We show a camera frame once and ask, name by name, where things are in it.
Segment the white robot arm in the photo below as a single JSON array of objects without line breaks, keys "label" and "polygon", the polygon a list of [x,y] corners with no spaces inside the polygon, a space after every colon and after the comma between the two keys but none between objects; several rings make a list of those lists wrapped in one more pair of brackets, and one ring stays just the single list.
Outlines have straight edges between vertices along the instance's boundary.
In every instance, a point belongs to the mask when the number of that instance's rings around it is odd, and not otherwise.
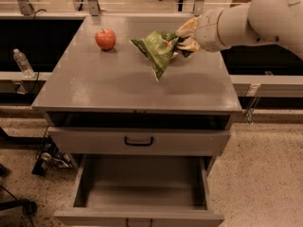
[{"label": "white robot arm", "polygon": [[276,44],[303,59],[303,0],[251,0],[210,9],[186,21],[176,35],[177,48],[190,52]]}]

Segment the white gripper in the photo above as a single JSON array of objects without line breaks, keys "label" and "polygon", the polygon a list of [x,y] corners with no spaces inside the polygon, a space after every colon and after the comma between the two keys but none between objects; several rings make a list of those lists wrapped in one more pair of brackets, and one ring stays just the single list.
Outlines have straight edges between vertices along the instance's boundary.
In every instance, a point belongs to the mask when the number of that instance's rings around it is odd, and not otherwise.
[{"label": "white gripper", "polygon": [[188,52],[200,52],[201,48],[207,52],[225,50],[227,46],[222,42],[219,34],[219,20],[223,9],[210,9],[201,16],[194,16],[186,21],[176,31],[179,41],[176,47]]}]

